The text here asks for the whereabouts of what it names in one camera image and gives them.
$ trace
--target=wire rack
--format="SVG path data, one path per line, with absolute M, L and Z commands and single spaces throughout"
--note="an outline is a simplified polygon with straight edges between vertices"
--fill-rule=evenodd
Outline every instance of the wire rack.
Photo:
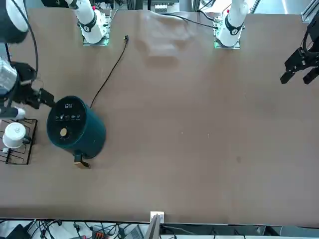
M 4 130 L 8 124 L 13 122 L 19 122 L 25 127 L 26 135 L 31 138 L 31 142 L 29 144 L 23 144 L 19 148 L 8 149 L 2 141 L 2 137 L 4 134 Z M 0 158 L 5 159 L 6 164 L 15 164 L 15 165 L 27 165 L 30 162 L 30 155 L 32 146 L 34 144 L 34 136 L 35 130 L 37 126 L 38 120 L 36 119 L 19 119 L 19 120 L 11 120 L 4 119 L 0 123 Z

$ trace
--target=brown table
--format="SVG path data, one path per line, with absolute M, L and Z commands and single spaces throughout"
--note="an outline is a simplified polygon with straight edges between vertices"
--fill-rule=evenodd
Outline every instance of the brown table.
M 203 16 L 185 14 L 208 23 Z M 241 50 L 213 48 L 210 28 L 119 11 L 108 47 L 83 47 L 69 9 L 31 9 L 44 88 L 91 100 L 130 36 L 94 111 L 107 141 L 91 170 L 39 119 L 29 166 L 0 165 L 0 215 L 87 220 L 317 226 L 319 82 L 281 85 L 306 25 L 298 15 L 247 16 Z M 34 66 L 31 38 L 12 46 Z

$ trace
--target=gold knob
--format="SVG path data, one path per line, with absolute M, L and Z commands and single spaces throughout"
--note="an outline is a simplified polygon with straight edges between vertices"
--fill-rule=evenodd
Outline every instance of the gold knob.
M 67 133 L 68 133 L 68 131 L 66 130 L 66 128 L 63 128 L 63 129 L 61 129 L 61 131 L 60 131 L 60 135 L 61 135 L 62 137 L 66 136 Z

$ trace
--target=white mug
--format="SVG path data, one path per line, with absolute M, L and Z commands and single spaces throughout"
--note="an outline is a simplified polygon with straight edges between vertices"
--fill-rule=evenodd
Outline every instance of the white mug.
M 31 138 L 25 134 L 26 130 L 22 124 L 10 123 L 4 130 L 3 144 L 8 148 L 19 148 L 23 144 L 28 144 L 31 142 Z

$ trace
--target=dark teal air fryer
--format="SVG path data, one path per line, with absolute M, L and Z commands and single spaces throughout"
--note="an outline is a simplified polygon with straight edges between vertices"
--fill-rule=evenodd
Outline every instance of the dark teal air fryer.
M 51 142 L 74 155 L 74 164 L 89 168 L 82 158 L 95 157 L 103 148 L 106 130 L 103 122 L 76 96 L 60 99 L 46 122 Z

